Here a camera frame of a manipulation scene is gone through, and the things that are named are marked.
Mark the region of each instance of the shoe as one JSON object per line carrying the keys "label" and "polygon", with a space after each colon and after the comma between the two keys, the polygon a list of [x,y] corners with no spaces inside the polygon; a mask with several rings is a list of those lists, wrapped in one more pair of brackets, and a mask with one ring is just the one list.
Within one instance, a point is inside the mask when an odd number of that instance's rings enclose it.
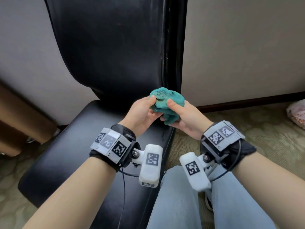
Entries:
{"label": "shoe", "polygon": [[208,199],[208,196],[205,194],[204,200],[206,202],[206,206],[209,209],[209,211],[213,212],[213,205],[212,202]]}

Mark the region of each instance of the chair backrest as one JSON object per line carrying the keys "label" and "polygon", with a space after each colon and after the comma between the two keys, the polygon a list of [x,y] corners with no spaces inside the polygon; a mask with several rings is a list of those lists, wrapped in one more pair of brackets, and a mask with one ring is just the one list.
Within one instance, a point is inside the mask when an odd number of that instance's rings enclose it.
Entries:
{"label": "chair backrest", "polygon": [[127,102],[181,91],[187,0],[45,0],[71,75]]}

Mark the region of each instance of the floor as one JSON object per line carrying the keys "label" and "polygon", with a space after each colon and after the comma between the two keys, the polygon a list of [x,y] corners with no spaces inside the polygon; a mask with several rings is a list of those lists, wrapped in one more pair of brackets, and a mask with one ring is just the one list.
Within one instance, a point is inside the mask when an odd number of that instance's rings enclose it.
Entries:
{"label": "floor", "polygon": [[[258,152],[305,180],[305,130],[286,116],[288,104],[275,104],[206,114],[212,121],[226,119],[241,130]],[[0,228],[20,229],[36,208],[17,190],[20,177],[51,143],[28,144],[14,158],[0,157]],[[193,151],[199,154],[199,142],[182,131],[176,132],[167,168],[180,165],[179,157]],[[213,229],[213,214],[199,194],[202,225]]]}

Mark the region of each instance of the black leather chair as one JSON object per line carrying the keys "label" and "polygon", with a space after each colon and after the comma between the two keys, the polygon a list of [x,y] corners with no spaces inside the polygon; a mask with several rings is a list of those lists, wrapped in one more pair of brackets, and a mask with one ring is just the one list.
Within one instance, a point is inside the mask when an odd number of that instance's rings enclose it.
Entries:
{"label": "black leather chair", "polygon": [[[89,103],[21,178],[18,188],[35,206],[88,158],[103,127],[119,122],[136,99],[162,86],[181,91],[186,2],[45,0],[66,66],[100,100]],[[138,138],[142,149],[149,143],[163,147],[161,173],[173,135],[173,128],[158,121]],[[129,165],[124,171],[140,169]],[[146,228],[159,189],[142,187],[134,177],[125,181],[120,228]],[[116,229],[123,200],[118,173],[91,228]]]}

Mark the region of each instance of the forearm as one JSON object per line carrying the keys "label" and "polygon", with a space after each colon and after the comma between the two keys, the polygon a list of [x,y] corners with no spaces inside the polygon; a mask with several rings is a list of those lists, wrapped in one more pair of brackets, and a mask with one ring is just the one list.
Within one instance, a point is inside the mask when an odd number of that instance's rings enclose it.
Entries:
{"label": "forearm", "polygon": [[88,158],[37,210],[23,229],[84,229],[92,224],[116,171]]}
{"label": "forearm", "polygon": [[305,181],[259,153],[246,156],[232,171],[281,229],[305,226]]}

